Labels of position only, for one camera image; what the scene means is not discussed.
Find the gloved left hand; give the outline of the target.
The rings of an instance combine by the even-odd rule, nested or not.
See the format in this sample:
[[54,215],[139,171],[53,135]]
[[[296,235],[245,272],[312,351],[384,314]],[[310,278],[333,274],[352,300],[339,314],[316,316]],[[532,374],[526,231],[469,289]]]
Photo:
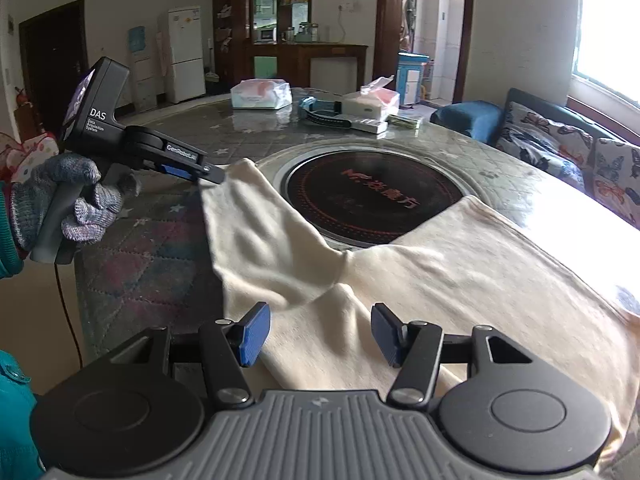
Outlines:
[[25,254],[45,238],[95,243],[118,219],[125,200],[139,191],[130,172],[103,183],[93,160],[73,153],[56,155],[32,170],[25,182],[9,185],[6,224],[16,248]]

